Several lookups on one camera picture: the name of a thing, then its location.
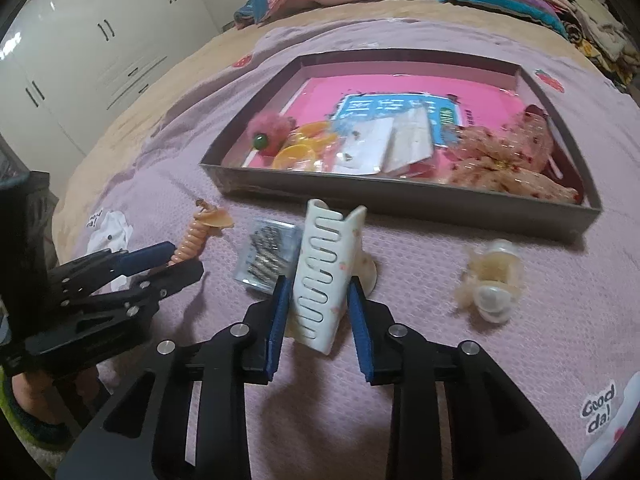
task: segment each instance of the cabinet handle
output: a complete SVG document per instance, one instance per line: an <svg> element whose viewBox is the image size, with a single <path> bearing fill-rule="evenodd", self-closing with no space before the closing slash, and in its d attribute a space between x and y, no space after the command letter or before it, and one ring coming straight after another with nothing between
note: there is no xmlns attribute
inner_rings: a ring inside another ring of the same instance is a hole
<svg viewBox="0 0 640 480"><path fill-rule="evenodd" d="M38 94L40 95L40 98L44 101L44 94L40 91L40 89L38 88L38 85L36 85L36 82L31 81L31 84L37 90Z"/></svg>
<svg viewBox="0 0 640 480"><path fill-rule="evenodd" d="M25 92L27 92L27 95L31 98L31 101L33 101L33 104L36 105L36 108L39 108L40 105L38 104L38 102L36 101L36 99L33 98L33 96L31 95L31 92L29 92L28 88L24 89Z"/></svg>
<svg viewBox="0 0 640 480"><path fill-rule="evenodd" d="M111 23L109 23L109 20L104 20L104 22L107 24L107 27L109 27L109 30L111 31L111 37L115 38L116 33L113 31L113 28L111 27Z"/></svg>
<svg viewBox="0 0 640 480"><path fill-rule="evenodd" d="M104 34L104 39L109 41L109 37L107 36L107 33L104 31L104 29L102 28L102 25L100 23L98 23L98 28L100 28L100 30Z"/></svg>

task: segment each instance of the pink quilt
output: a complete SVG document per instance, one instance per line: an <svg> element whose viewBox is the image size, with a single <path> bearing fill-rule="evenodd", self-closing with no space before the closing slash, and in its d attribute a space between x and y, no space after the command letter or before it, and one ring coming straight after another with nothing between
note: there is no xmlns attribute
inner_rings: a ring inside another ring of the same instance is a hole
<svg viewBox="0 0 640 480"><path fill-rule="evenodd" d="M570 60L474 28L410 19L274 29L258 42L247 65L203 81L169 110L133 167L116 175L98 197L101 214L82 233L77 255L84 254L108 212L124 214L132 228L128 249L135 250L180 241L197 197L218 202L236 227L207 244L201 283L162 302L154 339L187 345L241 319L256 297L231 274L253 220L301 224L305 210L271 200L223 198L198 163L234 114L296 56L367 47L489 56L519 63L532 74L543 70L562 84L564 92L542 86L590 165L604 212L574 247L511 237L522 252L527 290L510 322L488 325L476 314L458 312L452 299L466 265L464 247L499 234L370 215L363 240L379 269L372 298L428 339L452 346L466 338L478 341L546 418L586 476L640 400L640 110L602 76ZM118 383L135 354L100 367L108 386ZM612 384L614 394L598 406L600 393ZM274 382L246 390L254 478L383 478L390 399L390 389L365 383L346 320L329 357L286 340ZM194 423L190 429L193 459Z"/></svg>

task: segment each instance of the bed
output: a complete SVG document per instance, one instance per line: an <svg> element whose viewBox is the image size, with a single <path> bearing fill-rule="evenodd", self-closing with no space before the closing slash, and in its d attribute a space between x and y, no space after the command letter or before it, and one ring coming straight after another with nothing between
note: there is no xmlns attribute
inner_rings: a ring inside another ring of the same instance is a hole
<svg viewBox="0 0 640 480"><path fill-rule="evenodd" d="M221 197L197 168L198 154L291 56L335 50L337 45L425 44L553 73L563 92L545 91L577 137L606 209L583 246L515 239L522 247L529 285L517 315L497 329L478 316L457 312L452 302L466 262L464 246L496 234L370 216L364 247L382 270L374 299L389 304L397 320L427 338L453 345L469 337L480 342L543 414L586 476L620 436L640 400L640 352L633 343L640 318L632 307L640 296L640 210L627 185L640 178L640 150L633 136L640 113L628 96L619 94L551 30L434 0L346 4L230 30L149 88L77 168L53 219L60 261L84 254L94 212L124 212L133 228L130 250L165 239L177 242L194 197L205 193L229 209L236 227L207 245L203 283L165 302L154 319L153 336L179 344L209 338L255 301L231 279L252 219L300 223L304 209ZM598 108L603 110L600 118L594 111ZM156 191L160 180L166 192L162 204L147 192ZM420 282L415 280L418 270L424 273ZM276 377L280 384L267 392L247 389L254 478L382 474L389 396L371 391L362 381L344 324L336 346L325 358L288 340ZM114 387L135 361L134 352L101 366L103 381ZM612 416L590 433L580 408L585 399L609 391L611 383L617 392Z"/></svg>

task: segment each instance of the pink fluffy ball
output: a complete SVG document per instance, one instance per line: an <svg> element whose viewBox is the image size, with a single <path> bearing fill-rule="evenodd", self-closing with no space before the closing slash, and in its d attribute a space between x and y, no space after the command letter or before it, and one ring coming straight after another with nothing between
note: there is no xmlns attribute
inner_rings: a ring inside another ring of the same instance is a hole
<svg viewBox="0 0 640 480"><path fill-rule="evenodd" d="M293 119L278 115L276 112L264 111L256 114L249 121L244 134L249 137L252 144L256 136L265 135L268 143L259 151L262 155L275 156L294 128Z"/></svg>

